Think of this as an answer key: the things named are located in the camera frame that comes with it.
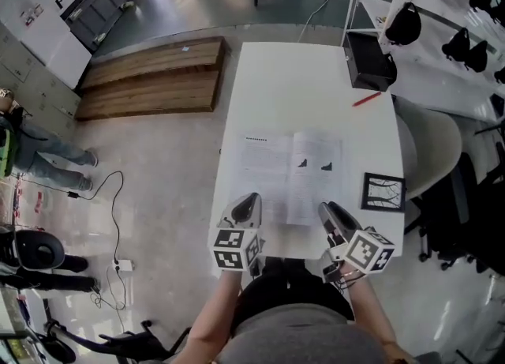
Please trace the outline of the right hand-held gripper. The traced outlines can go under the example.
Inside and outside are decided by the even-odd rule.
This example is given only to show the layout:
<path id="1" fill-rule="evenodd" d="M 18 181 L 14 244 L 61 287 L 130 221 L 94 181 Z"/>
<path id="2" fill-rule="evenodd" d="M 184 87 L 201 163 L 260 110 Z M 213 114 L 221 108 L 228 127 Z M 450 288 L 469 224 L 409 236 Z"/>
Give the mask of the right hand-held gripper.
<path id="1" fill-rule="evenodd" d="M 385 269 L 395 251 L 393 242 L 379 234 L 374 227 L 363 228 L 334 201 L 320 203 L 318 213 L 327 232 L 329 248 L 326 255 L 331 261 L 323 269 L 325 281 L 340 281 L 343 278 L 341 268 L 345 263 L 365 276 Z"/>

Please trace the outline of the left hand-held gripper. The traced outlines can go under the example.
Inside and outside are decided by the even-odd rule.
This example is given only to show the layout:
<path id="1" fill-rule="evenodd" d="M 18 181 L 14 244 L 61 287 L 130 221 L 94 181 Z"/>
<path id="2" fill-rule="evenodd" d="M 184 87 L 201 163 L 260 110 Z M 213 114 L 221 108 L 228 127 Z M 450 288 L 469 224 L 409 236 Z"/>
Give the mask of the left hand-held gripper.
<path id="1" fill-rule="evenodd" d="M 258 272 L 257 258 L 264 241 L 261 238 L 262 199 L 247 193 L 230 203 L 220 221 L 209 229 L 208 247 L 218 269 Z"/>

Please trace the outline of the white paperback book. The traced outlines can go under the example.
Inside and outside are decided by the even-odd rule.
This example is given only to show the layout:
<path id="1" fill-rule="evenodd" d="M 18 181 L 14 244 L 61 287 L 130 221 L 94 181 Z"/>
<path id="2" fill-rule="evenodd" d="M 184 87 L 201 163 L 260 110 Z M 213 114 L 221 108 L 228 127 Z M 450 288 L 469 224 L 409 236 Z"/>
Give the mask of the white paperback book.
<path id="1" fill-rule="evenodd" d="M 340 197 L 343 146 L 334 135 L 251 133 L 234 150 L 230 199 L 258 193 L 265 223 L 315 227 L 319 204 Z"/>

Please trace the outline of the person's left forearm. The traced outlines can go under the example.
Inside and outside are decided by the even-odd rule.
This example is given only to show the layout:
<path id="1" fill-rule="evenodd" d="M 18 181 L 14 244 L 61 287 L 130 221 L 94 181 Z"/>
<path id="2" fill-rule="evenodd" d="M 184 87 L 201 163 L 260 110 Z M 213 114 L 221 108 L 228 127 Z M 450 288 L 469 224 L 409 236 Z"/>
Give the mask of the person's left forearm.
<path id="1" fill-rule="evenodd" d="M 171 364 L 211 364 L 230 337 L 241 290 L 242 272 L 223 271 L 188 334 L 186 344 Z"/>

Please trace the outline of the person's right forearm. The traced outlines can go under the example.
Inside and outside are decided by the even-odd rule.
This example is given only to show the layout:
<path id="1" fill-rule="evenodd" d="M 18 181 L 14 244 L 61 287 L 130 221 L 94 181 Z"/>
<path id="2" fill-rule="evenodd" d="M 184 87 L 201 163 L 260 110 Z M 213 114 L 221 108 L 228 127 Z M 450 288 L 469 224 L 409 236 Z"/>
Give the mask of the person's right forearm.
<path id="1" fill-rule="evenodd" d="M 380 300 L 364 274 L 351 269 L 342 274 L 345 281 L 355 322 L 380 342 L 389 364 L 418 364 L 409 353 L 404 351 L 397 341 L 395 331 L 385 314 Z"/>

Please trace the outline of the black framed picture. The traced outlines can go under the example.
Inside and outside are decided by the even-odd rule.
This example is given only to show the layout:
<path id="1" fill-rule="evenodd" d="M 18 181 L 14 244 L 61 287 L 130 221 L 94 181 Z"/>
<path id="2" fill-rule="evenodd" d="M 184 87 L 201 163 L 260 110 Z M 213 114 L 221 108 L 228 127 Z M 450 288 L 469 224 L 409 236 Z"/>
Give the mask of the black framed picture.
<path id="1" fill-rule="evenodd" d="M 361 208 L 378 212 L 404 212 L 406 184 L 404 178 L 365 172 Z"/>

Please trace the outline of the person's grey shirt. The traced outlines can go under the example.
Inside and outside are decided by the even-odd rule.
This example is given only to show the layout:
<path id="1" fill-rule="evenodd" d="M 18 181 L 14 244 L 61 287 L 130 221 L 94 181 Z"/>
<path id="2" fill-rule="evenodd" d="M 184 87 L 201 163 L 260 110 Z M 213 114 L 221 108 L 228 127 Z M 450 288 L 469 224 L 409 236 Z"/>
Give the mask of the person's grey shirt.
<path id="1" fill-rule="evenodd" d="M 387 364 L 380 342 L 339 313 L 313 304 L 250 317 L 213 364 Z"/>

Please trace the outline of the black high-back office chair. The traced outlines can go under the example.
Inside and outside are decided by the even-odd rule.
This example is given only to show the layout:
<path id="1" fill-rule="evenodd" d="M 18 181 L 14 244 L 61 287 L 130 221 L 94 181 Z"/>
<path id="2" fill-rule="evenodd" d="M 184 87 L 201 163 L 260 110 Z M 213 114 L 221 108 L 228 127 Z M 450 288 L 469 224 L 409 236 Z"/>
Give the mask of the black high-back office chair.
<path id="1" fill-rule="evenodd" d="M 73 349 L 63 341 L 64 339 L 71 340 L 95 353 L 112 355 L 118 360 L 118 364 L 130 362 L 139 364 L 147 361 L 162 362 L 175 356 L 191 330 L 191 328 L 186 328 L 173 346 L 167 350 L 150 330 L 151 321 L 142 321 L 140 325 L 143 332 L 123 332 L 118 336 L 99 335 L 105 342 L 97 343 L 72 334 L 65 326 L 51 319 L 44 325 L 45 333 L 37 333 L 36 337 L 44 347 L 48 348 L 49 354 L 63 364 L 74 364 L 76 361 Z"/>

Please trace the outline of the red pen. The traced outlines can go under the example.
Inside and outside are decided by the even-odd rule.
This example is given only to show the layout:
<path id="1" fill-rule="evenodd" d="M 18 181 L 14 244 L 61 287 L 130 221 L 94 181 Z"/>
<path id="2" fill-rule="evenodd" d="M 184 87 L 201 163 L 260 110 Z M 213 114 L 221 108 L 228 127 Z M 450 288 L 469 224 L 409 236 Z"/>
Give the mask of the red pen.
<path id="1" fill-rule="evenodd" d="M 381 94 L 382 94 L 382 92 L 376 92 L 376 93 L 374 93 L 372 95 L 366 96 L 365 98 L 360 99 L 357 102 L 353 103 L 352 107 L 359 107 L 360 105 L 362 105 L 364 103 L 367 103 L 368 101 L 371 101 L 372 99 L 377 98 Z"/>

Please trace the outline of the wooden step platform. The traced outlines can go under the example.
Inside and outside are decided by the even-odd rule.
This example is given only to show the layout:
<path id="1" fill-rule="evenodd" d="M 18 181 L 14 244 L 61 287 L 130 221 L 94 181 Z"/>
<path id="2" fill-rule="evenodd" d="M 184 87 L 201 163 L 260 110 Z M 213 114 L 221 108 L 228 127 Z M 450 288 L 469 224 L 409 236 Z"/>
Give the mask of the wooden step platform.
<path id="1" fill-rule="evenodd" d="M 169 43 L 93 65 L 75 119 L 212 112 L 226 55 L 221 36 Z"/>

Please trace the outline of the black box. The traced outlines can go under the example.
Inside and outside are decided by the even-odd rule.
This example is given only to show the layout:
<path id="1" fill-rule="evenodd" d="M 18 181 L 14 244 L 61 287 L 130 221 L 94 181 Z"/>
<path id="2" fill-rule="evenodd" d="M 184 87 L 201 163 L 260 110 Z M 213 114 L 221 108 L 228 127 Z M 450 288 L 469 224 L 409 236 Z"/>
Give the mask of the black box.
<path id="1" fill-rule="evenodd" d="M 397 79 L 391 53 L 384 54 L 378 39 L 360 32 L 347 32 L 343 48 L 354 88 L 386 92 Z"/>

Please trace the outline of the group of red label bottles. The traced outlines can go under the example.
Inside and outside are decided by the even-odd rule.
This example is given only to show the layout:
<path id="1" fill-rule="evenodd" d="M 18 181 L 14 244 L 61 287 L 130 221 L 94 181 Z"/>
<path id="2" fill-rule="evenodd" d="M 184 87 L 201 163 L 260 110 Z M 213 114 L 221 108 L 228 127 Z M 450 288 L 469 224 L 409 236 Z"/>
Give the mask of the group of red label bottles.
<path id="1" fill-rule="evenodd" d="M 53 201 L 49 189 L 20 179 L 16 180 L 13 191 L 13 225 L 17 230 L 49 230 Z"/>

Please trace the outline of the group of black bags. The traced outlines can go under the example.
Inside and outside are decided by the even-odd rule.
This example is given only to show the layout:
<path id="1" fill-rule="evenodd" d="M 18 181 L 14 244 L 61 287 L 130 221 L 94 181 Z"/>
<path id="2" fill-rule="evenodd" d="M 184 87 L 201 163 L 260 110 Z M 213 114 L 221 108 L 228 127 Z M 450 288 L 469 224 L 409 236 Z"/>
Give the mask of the group of black bags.
<path id="1" fill-rule="evenodd" d="M 505 0 L 469 0 L 505 28 Z M 505 85 L 505 51 L 498 52 L 485 39 L 440 17 L 430 16 L 412 2 L 403 3 L 394 15 L 383 19 L 383 34 L 389 45 L 416 44 L 425 55 L 423 63 L 446 63 L 446 70 L 467 70 L 488 85 Z"/>

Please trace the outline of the white cabinet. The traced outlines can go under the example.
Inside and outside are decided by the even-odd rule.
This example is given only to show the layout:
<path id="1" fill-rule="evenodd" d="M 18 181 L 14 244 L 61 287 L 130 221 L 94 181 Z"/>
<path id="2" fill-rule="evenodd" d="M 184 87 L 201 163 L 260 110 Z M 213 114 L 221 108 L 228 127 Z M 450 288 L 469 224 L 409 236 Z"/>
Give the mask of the white cabinet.
<path id="1" fill-rule="evenodd" d="M 31 0 L 0 0 L 0 22 L 69 88 L 92 55 L 57 11 Z"/>

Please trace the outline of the grey drawer cabinet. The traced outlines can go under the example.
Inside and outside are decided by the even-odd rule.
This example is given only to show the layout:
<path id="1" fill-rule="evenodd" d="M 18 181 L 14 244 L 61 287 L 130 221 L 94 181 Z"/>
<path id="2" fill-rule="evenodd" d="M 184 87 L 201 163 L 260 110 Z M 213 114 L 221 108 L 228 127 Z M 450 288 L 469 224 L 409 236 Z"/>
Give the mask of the grey drawer cabinet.
<path id="1" fill-rule="evenodd" d="M 124 12 L 126 0 L 73 0 L 60 12 L 76 38 L 94 54 Z"/>

